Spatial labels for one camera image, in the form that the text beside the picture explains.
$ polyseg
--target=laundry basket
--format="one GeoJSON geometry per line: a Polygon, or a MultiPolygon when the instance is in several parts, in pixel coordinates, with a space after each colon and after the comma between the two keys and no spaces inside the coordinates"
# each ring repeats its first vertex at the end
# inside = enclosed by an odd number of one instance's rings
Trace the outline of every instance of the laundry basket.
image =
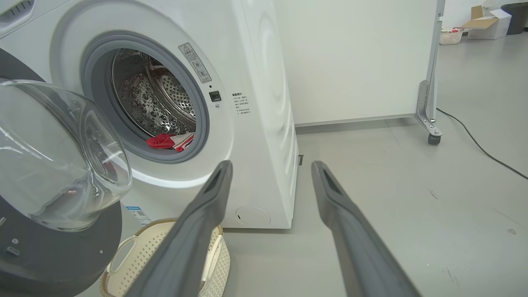
{"type": "Polygon", "coordinates": [[[460,39],[462,39],[463,32],[462,29],[452,27],[442,28],[442,31],[440,32],[440,44],[449,45],[459,43],[460,39]]]}
{"type": "MultiPolygon", "coordinates": [[[[101,278],[100,289],[104,297],[122,297],[125,295],[154,251],[174,226],[174,222],[176,219],[154,221],[119,245],[116,256],[101,278]],[[122,262],[120,264],[114,263],[118,260],[116,258],[120,254],[119,251],[125,246],[129,246],[127,244],[130,242],[133,242],[133,246],[122,262]]],[[[199,297],[221,297],[223,295],[230,264],[229,251],[223,239],[223,229],[218,226],[211,234],[199,297]]]]}

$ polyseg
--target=black bin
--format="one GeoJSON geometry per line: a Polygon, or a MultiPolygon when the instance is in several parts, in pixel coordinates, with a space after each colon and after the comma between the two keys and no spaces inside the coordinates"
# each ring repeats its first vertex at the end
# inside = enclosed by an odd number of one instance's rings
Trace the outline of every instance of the black bin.
{"type": "Polygon", "coordinates": [[[528,21],[528,2],[506,4],[501,9],[512,15],[507,35],[521,34],[528,21]]]}

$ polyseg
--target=cardboard box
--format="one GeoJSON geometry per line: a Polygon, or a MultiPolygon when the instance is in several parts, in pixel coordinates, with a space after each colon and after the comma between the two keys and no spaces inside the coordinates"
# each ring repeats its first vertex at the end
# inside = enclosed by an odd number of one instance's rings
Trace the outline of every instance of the cardboard box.
{"type": "Polygon", "coordinates": [[[469,39],[497,39],[506,36],[512,16],[504,10],[490,11],[493,16],[484,16],[482,6],[471,8],[471,21],[462,28],[471,29],[469,39]]]}

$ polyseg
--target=caster wheel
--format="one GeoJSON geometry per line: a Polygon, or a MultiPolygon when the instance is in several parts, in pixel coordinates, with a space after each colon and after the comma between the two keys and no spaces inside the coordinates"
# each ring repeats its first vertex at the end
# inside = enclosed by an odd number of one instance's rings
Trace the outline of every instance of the caster wheel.
{"type": "Polygon", "coordinates": [[[427,142],[430,145],[437,145],[440,143],[440,137],[441,136],[434,136],[434,135],[429,134],[429,137],[427,138],[427,142]]]}

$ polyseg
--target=warning label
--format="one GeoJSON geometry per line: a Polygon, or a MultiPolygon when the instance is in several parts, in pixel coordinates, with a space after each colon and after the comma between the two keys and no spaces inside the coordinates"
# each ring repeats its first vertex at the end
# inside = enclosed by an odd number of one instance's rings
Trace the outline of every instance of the warning label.
{"type": "Polygon", "coordinates": [[[209,76],[209,72],[207,72],[207,69],[202,63],[202,60],[200,60],[200,57],[198,57],[193,47],[189,43],[180,45],[178,48],[180,51],[182,51],[187,61],[189,61],[189,63],[193,66],[194,71],[196,71],[196,74],[202,83],[212,80],[209,76]]]}
{"type": "Polygon", "coordinates": [[[150,224],[152,221],[147,217],[147,215],[137,206],[127,206],[127,209],[136,217],[136,219],[145,226],[150,224]]]}
{"type": "Polygon", "coordinates": [[[237,109],[237,114],[245,115],[251,113],[251,110],[249,109],[248,96],[244,96],[242,93],[234,93],[233,102],[235,108],[237,109]]]}

